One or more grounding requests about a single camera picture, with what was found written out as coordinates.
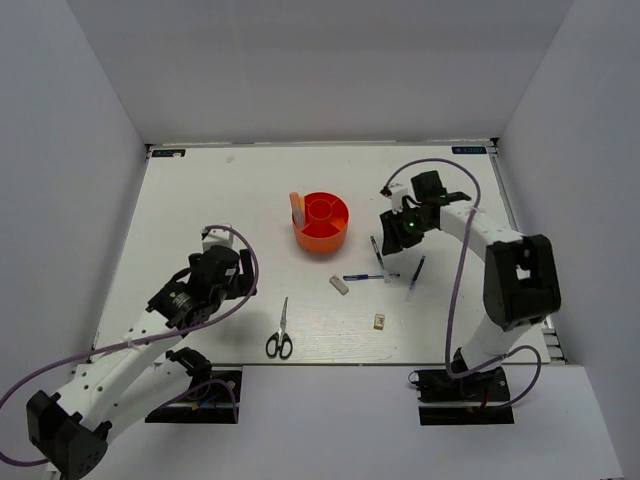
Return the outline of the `green gel pen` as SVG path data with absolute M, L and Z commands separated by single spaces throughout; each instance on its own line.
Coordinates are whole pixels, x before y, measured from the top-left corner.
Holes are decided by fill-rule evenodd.
M 382 278 L 383 278 L 385 283 L 390 283 L 391 278 L 390 278 L 389 272 L 388 272 L 388 270 L 386 269 L 386 267 L 384 265 L 384 261 L 383 261 L 383 257 L 382 257 L 381 251 L 379 249 L 379 246 L 378 246 L 378 243 L 376 241 L 376 238 L 373 235 L 370 236 L 370 242 L 371 242 L 374 254 L 376 256 L 376 259 L 378 261 Z

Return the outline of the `dark blue clear pen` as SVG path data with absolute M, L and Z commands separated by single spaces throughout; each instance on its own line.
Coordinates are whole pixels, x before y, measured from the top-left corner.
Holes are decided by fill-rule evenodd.
M 422 271 L 422 269 L 424 267 L 425 261 L 426 261 L 426 255 L 422 255 L 420 260 L 419 260 L 419 263 L 418 263 L 418 265 L 417 265 L 417 267 L 416 267 L 416 269 L 415 269 L 415 271 L 414 271 L 414 273 L 412 275 L 411 281 L 409 283 L 408 291 L 407 291 L 407 293 L 405 295 L 405 301 L 406 302 L 410 302 L 412 297 L 413 297 L 413 295 L 414 295 L 414 292 L 415 292 L 415 289 L 416 289 L 416 285 L 417 285 L 418 279 L 420 277 L 421 271 Z

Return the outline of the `blue ballpoint pen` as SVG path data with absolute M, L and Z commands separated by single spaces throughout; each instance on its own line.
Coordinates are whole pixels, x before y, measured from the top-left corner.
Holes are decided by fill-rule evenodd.
M 360 281 L 360 280 L 374 280 L 374 279 L 393 279 L 400 278 L 400 275 L 397 273 L 389 273 L 385 274 L 352 274 L 352 275 L 343 275 L 342 280 L 347 281 Z

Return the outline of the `black handled scissors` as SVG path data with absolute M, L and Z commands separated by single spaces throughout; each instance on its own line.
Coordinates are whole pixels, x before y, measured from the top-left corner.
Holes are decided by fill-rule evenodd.
M 265 343 L 265 353 L 270 359 L 288 360 L 293 352 L 293 342 L 286 331 L 288 300 L 284 299 L 278 330 Z

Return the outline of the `white rectangular eraser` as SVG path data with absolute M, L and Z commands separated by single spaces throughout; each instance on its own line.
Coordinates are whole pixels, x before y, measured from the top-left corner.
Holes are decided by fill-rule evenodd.
M 329 283 L 341 294 L 346 295 L 349 292 L 349 287 L 336 275 L 329 278 Z

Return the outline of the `beige barcode eraser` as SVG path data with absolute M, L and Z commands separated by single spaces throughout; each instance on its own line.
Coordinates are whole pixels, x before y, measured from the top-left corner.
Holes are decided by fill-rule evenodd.
M 383 314 L 377 313 L 374 316 L 373 328 L 375 330 L 383 330 L 385 325 L 385 316 Z

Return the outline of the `orange cap highlighter marker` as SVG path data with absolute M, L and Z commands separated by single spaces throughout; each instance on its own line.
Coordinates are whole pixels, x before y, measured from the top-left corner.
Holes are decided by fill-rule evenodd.
M 294 225 L 302 230 L 305 227 L 305 203 L 304 197 L 298 192 L 289 194 L 290 207 Z

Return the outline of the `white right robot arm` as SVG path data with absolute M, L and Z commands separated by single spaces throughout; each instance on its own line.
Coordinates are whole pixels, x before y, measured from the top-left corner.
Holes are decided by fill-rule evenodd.
M 391 201 L 380 216 L 382 253 L 399 253 L 438 230 L 461 241 L 462 256 L 473 252 L 484 263 L 484 315 L 465 345 L 445 351 L 453 390 L 472 399 L 488 385 L 485 371 L 514 355 L 522 335 L 559 310 L 552 245 L 542 234 L 526 236 L 499 224 L 480 210 L 477 197 L 448 191 L 436 171 L 417 175 L 411 183 L 410 188 L 387 183 L 381 190 Z

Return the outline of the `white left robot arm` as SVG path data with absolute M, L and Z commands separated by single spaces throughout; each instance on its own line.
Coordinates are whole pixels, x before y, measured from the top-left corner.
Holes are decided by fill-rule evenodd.
M 125 340 L 103 347 L 89 366 L 52 394 L 27 402 L 31 443 L 64 479 L 82 479 L 110 442 L 131 424 L 179 398 L 205 396 L 217 378 L 212 363 L 177 345 L 219 318 L 226 300 L 244 303 L 257 287 L 252 249 L 213 245 L 189 257 L 187 268 L 148 301 Z

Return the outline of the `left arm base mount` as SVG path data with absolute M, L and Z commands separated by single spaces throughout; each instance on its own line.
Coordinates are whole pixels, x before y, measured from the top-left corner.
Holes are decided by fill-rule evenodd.
M 240 413 L 241 369 L 213 370 L 211 378 L 226 383 L 233 394 L 219 383 L 202 386 L 178 401 L 149 413 L 147 424 L 233 425 Z

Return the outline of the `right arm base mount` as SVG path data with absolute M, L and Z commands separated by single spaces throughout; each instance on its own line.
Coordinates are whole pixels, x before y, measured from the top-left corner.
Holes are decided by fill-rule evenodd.
M 463 379 L 445 370 L 414 370 L 408 382 L 418 392 L 421 426 L 495 426 L 514 424 L 506 374 L 501 367 Z

